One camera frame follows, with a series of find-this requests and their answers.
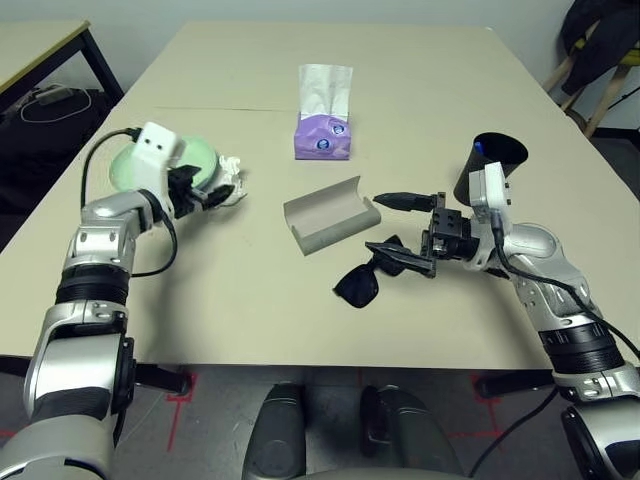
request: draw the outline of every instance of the desk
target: desk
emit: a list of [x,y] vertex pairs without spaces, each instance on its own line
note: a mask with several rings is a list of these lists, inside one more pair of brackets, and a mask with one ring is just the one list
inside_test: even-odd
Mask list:
[[[327,39],[340,48],[328,49]],[[348,162],[293,160],[304,62],[354,67]],[[365,240],[396,233],[416,249],[424,215],[380,207],[380,225],[308,257],[284,220],[285,201],[358,174],[364,196],[446,190],[459,208],[453,186],[473,137],[485,131],[529,149],[510,177],[513,218],[554,231],[606,318],[639,340],[638,202],[490,30],[187,24],[96,138],[147,120],[239,156],[249,195],[235,208],[178,221],[176,264],[131,281],[128,333],[140,361],[548,368],[511,285],[453,262],[441,263],[435,280],[379,275],[380,294],[362,310],[334,296],[336,282],[370,258]],[[95,157],[89,198],[113,191],[108,166],[119,142]],[[0,255],[0,271],[11,272],[0,291],[2,353],[33,351],[77,228],[91,144]],[[161,265],[169,249],[163,229],[144,235],[135,270]]]
[[82,52],[113,105],[124,93],[86,20],[0,23],[0,112],[77,52]]

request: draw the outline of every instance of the black sunglasses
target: black sunglasses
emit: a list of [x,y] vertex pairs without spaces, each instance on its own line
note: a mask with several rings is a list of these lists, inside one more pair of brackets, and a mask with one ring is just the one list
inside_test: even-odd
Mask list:
[[[397,235],[387,239],[385,243],[393,243],[402,246],[402,242]],[[382,256],[374,254],[367,263],[358,265],[347,273],[342,280],[333,288],[339,297],[344,298],[350,305],[362,308],[376,298],[378,295],[378,280],[375,269],[379,268],[387,275],[396,277],[402,273],[404,267],[384,259]]]

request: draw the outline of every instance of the black cup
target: black cup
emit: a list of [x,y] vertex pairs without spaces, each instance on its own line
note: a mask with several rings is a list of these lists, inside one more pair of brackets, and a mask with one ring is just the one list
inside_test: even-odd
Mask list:
[[469,174],[482,170],[485,165],[494,162],[502,164],[504,177],[507,178],[518,165],[524,163],[529,152],[518,140],[502,133],[481,133],[473,139],[473,146],[467,164],[458,178],[453,195],[458,201],[468,207],[469,201]]

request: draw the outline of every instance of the purple tissue box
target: purple tissue box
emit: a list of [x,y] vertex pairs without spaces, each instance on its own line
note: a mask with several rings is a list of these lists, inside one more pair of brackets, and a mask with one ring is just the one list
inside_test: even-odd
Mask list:
[[349,123],[330,115],[298,117],[293,147],[298,160],[349,160]]

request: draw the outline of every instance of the wire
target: wire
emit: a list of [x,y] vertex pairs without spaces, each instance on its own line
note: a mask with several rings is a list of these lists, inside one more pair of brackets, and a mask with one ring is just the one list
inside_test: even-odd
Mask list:
[[62,115],[61,117],[53,118],[51,120],[29,120],[25,118],[24,111],[27,107],[30,107],[31,105],[39,102],[39,100],[36,98],[35,100],[31,100],[30,102],[24,104],[22,108],[20,108],[20,120],[22,120],[24,123],[56,123],[56,122],[59,122],[60,120],[64,120],[65,118],[73,117],[74,115],[78,115],[79,113],[85,112],[91,108],[91,105],[93,104],[93,100],[91,99],[91,95],[89,95],[89,92],[87,92],[87,90],[82,88],[80,89],[80,91],[82,91],[86,95],[88,100],[87,105],[82,107],[80,110],[67,113],[66,115]]
[[131,128],[123,128],[122,130],[114,130],[113,132],[109,132],[103,137],[99,138],[96,143],[93,144],[93,147],[87,153],[87,156],[84,159],[84,166],[82,168],[82,180],[80,184],[80,208],[84,208],[87,204],[87,176],[89,174],[89,164],[91,163],[91,159],[93,155],[96,153],[96,150],[100,148],[104,142],[109,140],[110,138],[116,137],[118,135],[129,135],[132,136]]
[[136,433],[136,431],[138,431],[138,429],[140,428],[140,426],[142,426],[142,424],[144,423],[144,421],[149,417],[149,415],[151,415],[151,412],[153,411],[154,408],[156,408],[156,406],[158,405],[158,403],[160,402],[160,400],[162,400],[162,397],[164,397],[163,393],[160,393],[158,395],[158,398],[155,399],[155,401],[153,402],[153,404],[151,405],[151,407],[149,407],[149,410],[147,410],[147,413],[145,413],[142,418],[138,421],[138,423],[135,424],[134,427],[132,427],[129,432],[125,435],[125,437],[120,440],[119,445],[120,448],[122,448],[122,445],[124,445],[125,443],[127,443],[127,440],[129,440],[131,438],[131,436]]
[[638,90],[640,90],[640,86],[634,88],[633,90],[631,90],[629,93],[626,93],[624,95],[622,95],[622,97],[620,97],[620,99],[615,102],[612,103],[611,105],[609,105],[609,108],[607,108],[607,110],[611,110],[613,107],[615,107],[616,105],[618,105],[619,103],[624,102],[627,98],[629,98],[631,95],[633,95],[634,93],[636,93]]
[[469,472],[469,478],[474,477],[478,469],[482,466],[482,463],[487,459],[487,457],[491,454],[491,452],[493,452],[498,447],[498,445],[502,443],[502,441],[505,438],[511,435],[513,431],[516,430],[518,427],[527,423],[529,420],[531,420],[533,417],[535,417],[540,412],[542,412],[545,408],[547,408],[547,405],[549,405],[553,401],[553,399],[556,397],[557,394],[558,394],[558,389],[554,388],[551,391],[551,393],[547,395],[547,397],[542,401],[540,405],[538,405],[536,408],[531,410],[524,417],[519,418],[518,420],[513,422],[509,428],[507,428],[504,432],[502,432],[502,434],[498,438],[496,438],[493,441],[493,443],[489,445],[484,452],[482,452],[482,455],[478,457],[478,460],[476,460],[476,463],[473,464],[473,467]]
[[509,263],[509,260],[507,259],[507,256],[505,255],[504,248],[503,248],[503,246],[504,246],[504,230],[503,230],[503,227],[502,227],[502,218],[500,217],[500,214],[497,211],[494,211],[494,210],[491,211],[491,231],[493,232],[493,240],[494,240],[495,246],[496,246],[496,254],[498,255],[498,259],[500,260],[500,263],[502,264],[502,266],[504,267],[504,269],[507,272],[513,273],[514,275],[518,275],[518,276],[520,276],[522,278],[526,278],[526,279],[532,280],[534,282],[540,282],[540,283],[546,283],[548,285],[553,285],[555,287],[561,288],[562,290],[566,291],[569,294],[569,296],[572,298],[572,300],[574,302],[576,302],[576,305],[578,305],[578,307],[580,307],[582,312],[588,318],[590,318],[591,320],[593,320],[596,323],[599,323],[599,324],[603,325],[611,333],[616,335],[620,340],[622,340],[624,342],[624,344],[627,347],[629,347],[629,349],[633,352],[633,354],[636,356],[636,358],[638,358],[638,360],[640,360],[640,350],[638,350],[638,347],[636,347],[633,344],[633,342],[624,333],[622,333],[616,327],[611,325],[604,318],[601,318],[598,315],[596,315],[593,312],[593,310],[591,310],[591,308],[589,306],[587,306],[587,304],[584,303],[584,301],[580,298],[580,296],[576,292],[575,287],[573,287],[572,285],[569,285],[568,283],[564,283],[564,282],[561,282],[559,280],[555,280],[553,278],[541,277],[539,275],[534,275],[532,273],[524,272],[524,271],[518,269],[517,267],[514,267],[511,263]]
[[116,419],[116,425],[113,427],[113,446],[117,447],[118,442],[120,441],[120,435],[122,435],[122,429],[124,428],[124,421],[127,418],[127,409],[123,409],[120,413],[118,413],[118,418]]
[[161,210],[160,217],[162,219],[162,223],[164,223],[164,226],[167,227],[167,230],[169,231],[169,235],[171,236],[171,256],[169,257],[169,260],[167,260],[167,263],[165,263],[163,267],[157,270],[152,270],[151,272],[134,273],[133,275],[131,275],[132,278],[151,277],[153,275],[158,275],[159,273],[164,272],[171,265],[173,265],[173,262],[176,260],[176,257],[178,256],[178,235],[176,234],[176,229],[173,226],[173,223],[171,222],[169,215],[167,215],[167,212],[165,212],[164,210]]

